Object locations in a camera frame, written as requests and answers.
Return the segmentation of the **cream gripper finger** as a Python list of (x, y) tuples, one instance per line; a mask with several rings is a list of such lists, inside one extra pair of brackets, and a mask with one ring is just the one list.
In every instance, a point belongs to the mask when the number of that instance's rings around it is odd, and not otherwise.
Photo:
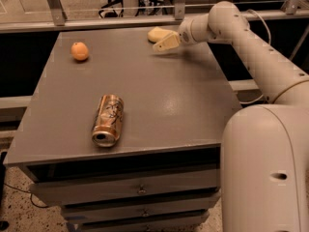
[(163, 52), (179, 47), (181, 44), (180, 37), (177, 33), (169, 33), (153, 45), (154, 52)]

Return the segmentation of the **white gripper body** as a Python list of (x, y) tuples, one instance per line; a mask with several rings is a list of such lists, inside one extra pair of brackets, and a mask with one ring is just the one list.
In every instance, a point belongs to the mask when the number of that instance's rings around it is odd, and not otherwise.
[(196, 30), (194, 29), (195, 23), (196, 20), (190, 18), (184, 20), (180, 24), (178, 34), (182, 44), (196, 44), (201, 41), (196, 34)]

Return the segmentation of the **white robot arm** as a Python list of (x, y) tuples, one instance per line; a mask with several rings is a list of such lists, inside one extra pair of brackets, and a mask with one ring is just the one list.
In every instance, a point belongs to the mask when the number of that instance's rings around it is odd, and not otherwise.
[(154, 50), (230, 44), (267, 101), (236, 113), (221, 142), (224, 232), (309, 232), (309, 75), (251, 31), (231, 2), (182, 22)]

